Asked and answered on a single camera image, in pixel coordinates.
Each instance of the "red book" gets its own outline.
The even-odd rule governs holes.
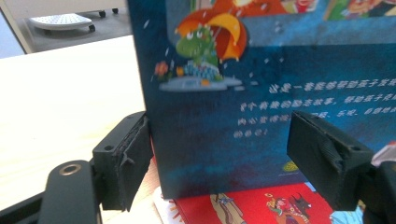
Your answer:
[[[332,209],[306,184],[175,200],[185,223],[331,223]]]

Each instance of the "blue book cover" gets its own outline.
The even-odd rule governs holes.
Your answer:
[[[394,139],[395,8],[371,2],[389,6],[129,0],[164,198],[304,182],[286,155],[293,110],[373,150]]]

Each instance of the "white table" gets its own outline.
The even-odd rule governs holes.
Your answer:
[[[125,36],[0,60],[0,210],[45,189],[57,165],[88,161],[124,117],[145,110],[134,43]],[[156,166],[132,212],[106,223],[161,223]]]

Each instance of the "green cartoon character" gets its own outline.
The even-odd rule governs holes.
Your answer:
[[[211,81],[223,80],[219,73],[219,57],[215,49],[213,31],[207,26],[200,26],[193,32],[182,37],[176,45],[179,55],[191,58],[182,70],[182,74],[201,77]]]

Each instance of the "picture book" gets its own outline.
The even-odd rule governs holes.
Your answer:
[[[333,211],[309,183],[174,200],[184,223],[363,223],[363,206]]]
[[[373,150],[394,138],[396,17],[326,20],[326,0],[128,3],[164,198],[305,182],[286,155],[293,110]]]

